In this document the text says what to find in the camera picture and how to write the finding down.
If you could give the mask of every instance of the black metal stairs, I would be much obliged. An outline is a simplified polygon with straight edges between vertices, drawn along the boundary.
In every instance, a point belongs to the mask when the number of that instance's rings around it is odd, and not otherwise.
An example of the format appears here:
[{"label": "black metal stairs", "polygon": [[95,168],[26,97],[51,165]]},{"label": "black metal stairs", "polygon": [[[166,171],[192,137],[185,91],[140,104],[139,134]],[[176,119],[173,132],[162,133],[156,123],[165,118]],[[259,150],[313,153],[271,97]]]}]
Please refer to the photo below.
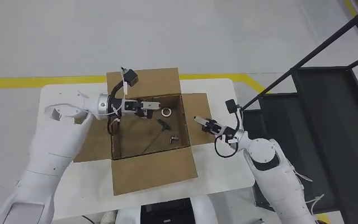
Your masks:
[{"label": "black metal stairs", "polygon": [[[249,137],[273,138],[302,180],[305,200],[325,196],[314,213],[340,210],[358,222],[358,82],[351,67],[299,68],[297,93],[265,94],[261,110],[244,110]],[[256,204],[272,210],[257,185]]]}]

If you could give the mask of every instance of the yellow tape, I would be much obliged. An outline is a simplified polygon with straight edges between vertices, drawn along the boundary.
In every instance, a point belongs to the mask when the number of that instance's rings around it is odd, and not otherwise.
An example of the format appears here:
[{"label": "yellow tape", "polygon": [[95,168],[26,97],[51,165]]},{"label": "yellow tape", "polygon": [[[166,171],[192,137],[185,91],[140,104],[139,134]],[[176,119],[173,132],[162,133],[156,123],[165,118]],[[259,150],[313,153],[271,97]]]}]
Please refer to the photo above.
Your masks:
[{"label": "yellow tape", "polygon": [[[181,74],[181,80],[200,80],[208,78],[229,78],[233,82],[244,82],[257,92],[265,88],[247,74]],[[103,83],[105,76],[69,76],[69,77],[23,77],[0,78],[0,88],[41,88],[53,84]]]},{"label": "yellow tape", "polygon": [[325,222],[326,224],[330,224],[330,221],[329,221],[329,218],[328,218],[328,215],[323,213],[323,214],[317,214],[316,215],[318,220],[321,220],[323,222]]},{"label": "yellow tape", "polygon": [[357,15],[357,11],[355,10],[354,6],[351,3],[351,0],[344,0],[345,5],[347,6],[349,13],[352,14],[352,16]]}]

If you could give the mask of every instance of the open cardboard box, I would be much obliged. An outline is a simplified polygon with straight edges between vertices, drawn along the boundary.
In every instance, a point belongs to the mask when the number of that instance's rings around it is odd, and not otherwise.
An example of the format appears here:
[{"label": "open cardboard box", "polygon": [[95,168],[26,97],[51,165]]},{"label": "open cardboard box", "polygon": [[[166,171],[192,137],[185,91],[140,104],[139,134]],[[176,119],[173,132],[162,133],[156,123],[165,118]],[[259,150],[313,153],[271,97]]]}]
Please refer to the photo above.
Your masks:
[{"label": "open cardboard box", "polygon": [[[182,94],[177,68],[136,71],[139,81],[128,88],[129,99],[157,101],[172,109],[168,118],[155,111],[152,119],[123,116],[117,134],[107,133],[107,120],[94,120],[74,162],[111,159],[114,195],[153,188],[197,177],[191,146],[214,142],[201,131],[194,116],[211,118],[206,94]],[[107,73],[107,90],[121,81],[119,72]],[[123,96],[119,91],[117,98]],[[171,126],[142,153],[162,126],[156,118]],[[171,136],[179,141],[169,143]]]}]

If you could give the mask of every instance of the black metal pole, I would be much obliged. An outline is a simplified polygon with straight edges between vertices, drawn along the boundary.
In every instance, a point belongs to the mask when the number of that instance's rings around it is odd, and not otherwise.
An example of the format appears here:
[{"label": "black metal pole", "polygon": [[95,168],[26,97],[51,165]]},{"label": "black metal pole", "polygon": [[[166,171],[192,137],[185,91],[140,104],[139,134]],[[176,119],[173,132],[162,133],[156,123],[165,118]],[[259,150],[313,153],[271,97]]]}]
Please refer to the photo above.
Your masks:
[{"label": "black metal pole", "polygon": [[269,92],[272,88],[277,86],[280,82],[282,82],[285,78],[291,75],[291,72],[297,70],[306,64],[309,60],[311,60],[314,56],[316,56],[319,52],[323,51],[326,47],[340,38],[343,34],[349,31],[352,27],[358,24],[358,15],[355,16],[352,20],[350,20],[347,24],[345,24],[342,28],[340,28],[337,32],[335,32],[332,36],[330,36],[327,40],[320,44],[316,49],[314,49],[311,53],[309,53],[306,57],[304,57],[299,63],[290,68],[285,74],[283,74],[280,78],[278,78],[275,82],[269,85],[266,89],[260,92],[255,98],[250,100],[245,106],[242,107],[242,110],[248,108],[251,104],[253,104],[259,97],[263,96],[265,93]]},{"label": "black metal pole", "polygon": [[356,67],[356,66],[358,66],[358,60],[356,60],[355,62],[353,62],[352,64],[350,64],[350,65],[348,66],[348,68],[349,68],[349,69],[352,69],[352,68],[354,68],[354,67]]}]

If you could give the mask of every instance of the gray floor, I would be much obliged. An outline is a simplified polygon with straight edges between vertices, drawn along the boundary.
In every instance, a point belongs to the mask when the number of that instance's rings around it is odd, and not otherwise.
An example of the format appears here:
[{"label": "gray floor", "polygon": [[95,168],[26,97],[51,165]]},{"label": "gray floor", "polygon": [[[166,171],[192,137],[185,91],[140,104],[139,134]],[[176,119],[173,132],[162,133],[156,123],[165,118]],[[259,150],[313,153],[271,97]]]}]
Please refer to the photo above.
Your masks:
[{"label": "gray floor", "polygon": [[[249,73],[267,86],[350,18],[343,0],[7,0],[0,3],[0,78],[178,67]],[[308,65],[347,65],[358,58],[357,43],[358,30],[351,30]],[[235,90],[240,104],[257,94],[241,82]],[[274,90],[291,91],[289,79]],[[26,166],[39,96],[38,88],[0,89],[0,202]],[[253,206],[250,189],[210,197],[220,223],[278,223]],[[336,215],[331,222],[342,223]]]}]

